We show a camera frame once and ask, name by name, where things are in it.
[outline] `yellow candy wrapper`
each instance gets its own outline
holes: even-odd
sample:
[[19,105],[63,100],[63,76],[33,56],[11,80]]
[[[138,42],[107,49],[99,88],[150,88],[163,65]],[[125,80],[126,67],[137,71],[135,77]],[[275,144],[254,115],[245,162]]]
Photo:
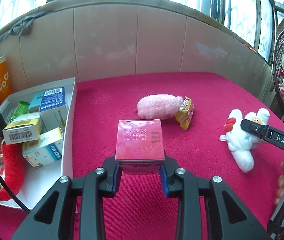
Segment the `yellow candy wrapper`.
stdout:
[[193,112],[194,112],[194,104],[192,100],[188,97],[185,97],[183,103],[180,106],[180,110],[175,114],[175,118],[180,126],[186,131],[191,122]]

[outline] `orange paper cup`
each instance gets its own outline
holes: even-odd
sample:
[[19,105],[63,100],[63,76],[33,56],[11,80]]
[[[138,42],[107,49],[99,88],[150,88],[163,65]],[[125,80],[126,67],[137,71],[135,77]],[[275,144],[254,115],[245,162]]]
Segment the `orange paper cup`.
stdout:
[[0,57],[0,104],[12,94],[8,70],[6,67],[6,56]]

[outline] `pink tablecloth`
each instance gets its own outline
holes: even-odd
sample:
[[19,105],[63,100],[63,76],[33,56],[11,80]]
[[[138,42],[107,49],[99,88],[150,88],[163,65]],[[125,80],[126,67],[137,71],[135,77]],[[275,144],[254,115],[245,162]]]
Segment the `pink tablecloth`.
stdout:
[[[223,125],[234,108],[246,114],[265,106],[213,73],[159,73],[79,83],[73,130],[74,177],[86,175],[114,153],[118,120],[137,119],[138,100],[151,94],[193,99],[196,111],[187,131],[174,119],[162,121],[167,154],[196,176],[221,176],[265,227],[274,209],[284,152],[273,145],[261,145],[252,151],[254,169],[248,174],[239,170],[226,142],[219,141]],[[284,130],[273,113],[269,124]],[[164,197],[157,174],[123,175],[116,198],[104,201],[107,239],[173,240],[176,214],[177,200]],[[10,239],[24,217],[21,211],[0,206],[0,237]],[[74,239],[78,239],[78,225],[77,215]]]

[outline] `gray cloth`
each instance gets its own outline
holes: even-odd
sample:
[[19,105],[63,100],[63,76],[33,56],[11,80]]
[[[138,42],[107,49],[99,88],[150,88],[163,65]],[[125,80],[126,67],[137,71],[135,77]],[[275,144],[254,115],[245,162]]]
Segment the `gray cloth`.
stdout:
[[28,16],[25,16],[21,20],[19,20],[12,28],[5,33],[0,35],[0,42],[3,41],[9,35],[19,35],[24,36],[28,35],[32,31],[32,24],[33,21],[37,18],[50,14],[51,12],[44,11],[44,12],[37,12]]

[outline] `triangular cutout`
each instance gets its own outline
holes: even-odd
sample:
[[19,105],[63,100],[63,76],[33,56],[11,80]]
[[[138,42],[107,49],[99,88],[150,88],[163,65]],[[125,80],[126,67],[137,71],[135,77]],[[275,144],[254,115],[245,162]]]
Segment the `triangular cutout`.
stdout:
[[34,216],[34,220],[45,224],[51,224],[55,207],[57,205],[59,193],[54,191],[46,202],[42,205],[41,209]]
[[229,195],[227,191],[222,191],[222,196],[226,206],[227,216],[229,217],[229,222],[235,224],[247,219],[247,216],[242,211],[242,209],[237,205],[234,199]]

